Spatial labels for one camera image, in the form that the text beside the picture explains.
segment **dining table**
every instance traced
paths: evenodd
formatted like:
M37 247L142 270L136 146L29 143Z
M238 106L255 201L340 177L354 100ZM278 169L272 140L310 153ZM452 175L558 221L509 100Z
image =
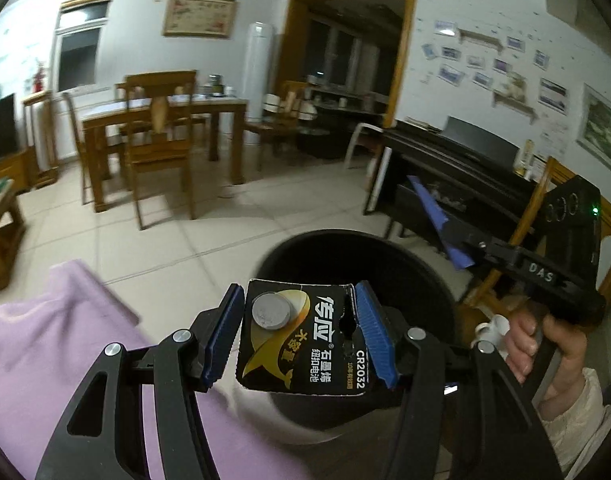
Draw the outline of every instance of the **dining table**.
M188 105L188 96L175 95L168 99L170 106ZM242 174L243 132L248 101L233 97L192 96L192 114L210 114L210 135L208 160L219 160L218 136L220 116L224 113L234 115L232 123L232 143L230 147L230 182L237 186L243 184ZM130 121L151 121L150 99L130 100L129 111L125 101L101 104L80 113L85 147L88 155L88 170L94 197L94 210L106 211L109 205L105 202L103 179L108 170L107 127L125 124Z

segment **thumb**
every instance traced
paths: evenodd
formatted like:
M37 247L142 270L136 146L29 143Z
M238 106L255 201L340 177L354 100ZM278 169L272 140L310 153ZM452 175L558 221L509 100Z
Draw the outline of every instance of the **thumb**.
M583 359L588 342L586 335L578 328L548 314L543 320L543 334L556 343L568 359Z

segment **picture frame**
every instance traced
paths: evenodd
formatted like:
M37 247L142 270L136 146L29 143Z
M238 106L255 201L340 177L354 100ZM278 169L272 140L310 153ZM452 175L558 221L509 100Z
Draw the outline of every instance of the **picture frame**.
M461 51L457 48L452 48L450 46L442 46L441 57L444 57L445 59L451 59L453 61L458 61L461 59Z
M478 86L490 90L492 88L492 78L483 72L475 72L472 78L472 82Z
M543 77L541 78L538 98L540 104L552 108L563 115L567 115L568 100L568 91L564 87Z
M484 70L485 58L481 56L468 56L467 65L470 68L478 68L479 70Z
M441 36L450 36L455 38L457 36L458 27L453 22L434 22L434 33Z
M421 49L423 50L423 54L425 54L426 59L429 61L437 57L437 50L434 45L431 43L426 43L421 45Z
M497 58L494 60L494 63L492 64L492 70L508 75L510 72L512 72L512 65L510 63L506 63L502 59Z
M519 40L519 38L511 38L508 36L506 40L506 46L512 50L518 50L519 52L525 52L525 41Z
M168 0L164 36L228 39L236 16L236 0Z
M550 64L550 56L544 52L541 52L540 50L537 50L535 53L534 64L541 70L547 70L547 67Z
M577 143L611 170L611 102L588 85Z
M447 81L451 85L459 86L461 84L461 79L463 79L463 75L463 72L460 72L459 70L452 68L449 65L442 64L439 67L439 73L437 74L437 77L439 79L442 79L443 81Z

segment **human hand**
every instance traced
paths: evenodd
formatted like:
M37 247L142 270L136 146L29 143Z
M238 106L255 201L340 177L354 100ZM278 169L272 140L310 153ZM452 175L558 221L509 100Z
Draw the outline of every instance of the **human hand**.
M538 350L533 337L537 320L530 311L521 308L512 315L509 325L505 336L506 363L523 384L532 371ZM543 320L543 334L561 349L561 365L538 407L543 420L554 420L573 406L585 387L583 364L588 340L581 330L549 314Z

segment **battery package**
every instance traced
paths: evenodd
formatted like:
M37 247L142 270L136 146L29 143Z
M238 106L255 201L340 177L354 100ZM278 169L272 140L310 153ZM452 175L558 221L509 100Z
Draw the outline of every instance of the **battery package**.
M236 367L242 386L357 396L368 373L352 285L250 281Z

